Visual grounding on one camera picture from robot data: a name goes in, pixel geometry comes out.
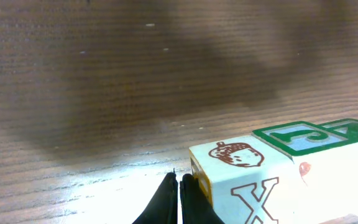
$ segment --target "wooden surface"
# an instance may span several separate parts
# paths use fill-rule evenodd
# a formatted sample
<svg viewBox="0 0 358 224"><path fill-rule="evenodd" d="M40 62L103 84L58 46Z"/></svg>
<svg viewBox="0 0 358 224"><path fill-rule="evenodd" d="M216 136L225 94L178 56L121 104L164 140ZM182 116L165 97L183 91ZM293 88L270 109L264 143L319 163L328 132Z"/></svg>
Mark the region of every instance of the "wooden surface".
<svg viewBox="0 0 358 224"><path fill-rule="evenodd" d="M356 0L0 0L0 223L131 223L189 146L346 117Z"/></svg>

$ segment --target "dark brown wood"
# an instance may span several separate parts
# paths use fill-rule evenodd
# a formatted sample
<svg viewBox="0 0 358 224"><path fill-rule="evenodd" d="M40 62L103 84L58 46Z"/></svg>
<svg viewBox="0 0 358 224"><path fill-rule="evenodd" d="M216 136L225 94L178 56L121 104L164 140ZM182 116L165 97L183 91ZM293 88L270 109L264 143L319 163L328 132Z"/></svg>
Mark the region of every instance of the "dark brown wood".
<svg viewBox="0 0 358 224"><path fill-rule="evenodd" d="M345 117L356 0L0 0L0 223L130 223L189 146Z"/></svg>

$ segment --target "green square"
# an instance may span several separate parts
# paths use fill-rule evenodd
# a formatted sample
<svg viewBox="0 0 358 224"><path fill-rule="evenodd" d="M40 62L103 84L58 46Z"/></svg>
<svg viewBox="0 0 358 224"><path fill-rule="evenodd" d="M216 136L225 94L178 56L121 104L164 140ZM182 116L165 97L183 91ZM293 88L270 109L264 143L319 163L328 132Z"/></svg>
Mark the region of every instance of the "green square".
<svg viewBox="0 0 358 224"><path fill-rule="evenodd" d="M349 139L358 139L358 119L345 118L319 125Z"/></svg>
<svg viewBox="0 0 358 224"><path fill-rule="evenodd" d="M304 156L358 142L358 139L348 139L337 131L306 121L257 129L253 134L291 156Z"/></svg>

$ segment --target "black pointed object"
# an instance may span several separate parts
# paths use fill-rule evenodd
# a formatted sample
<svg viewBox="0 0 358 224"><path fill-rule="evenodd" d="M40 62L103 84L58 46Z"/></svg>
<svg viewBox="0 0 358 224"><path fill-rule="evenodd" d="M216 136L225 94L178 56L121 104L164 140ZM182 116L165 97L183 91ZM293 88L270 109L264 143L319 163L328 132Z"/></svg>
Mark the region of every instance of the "black pointed object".
<svg viewBox="0 0 358 224"><path fill-rule="evenodd" d="M142 214L133 224L177 224L178 182L174 172L166 174Z"/></svg>
<svg viewBox="0 0 358 224"><path fill-rule="evenodd" d="M224 224L191 174L180 182L180 200L183 224Z"/></svg>

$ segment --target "block top face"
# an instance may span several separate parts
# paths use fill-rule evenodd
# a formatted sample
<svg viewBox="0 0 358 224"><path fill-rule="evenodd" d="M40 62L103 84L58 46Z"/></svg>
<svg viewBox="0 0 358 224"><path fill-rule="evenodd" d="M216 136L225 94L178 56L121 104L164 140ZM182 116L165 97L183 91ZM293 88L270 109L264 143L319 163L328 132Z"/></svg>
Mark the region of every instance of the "block top face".
<svg viewBox="0 0 358 224"><path fill-rule="evenodd" d="M283 153L253 136L241 136L190 147L211 182L259 172L293 162Z"/></svg>
<svg viewBox="0 0 358 224"><path fill-rule="evenodd" d="M253 135L290 156L304 156L358 142L356 138L349 139L337 131L306 121L257 129Z"/></svg>
<svg viewBox="0 0 358 224"><path fill-rule="evenodd" d="M345 118L323 123L320 126L339 132L347 138L358 138L358 119Z"/></svg>

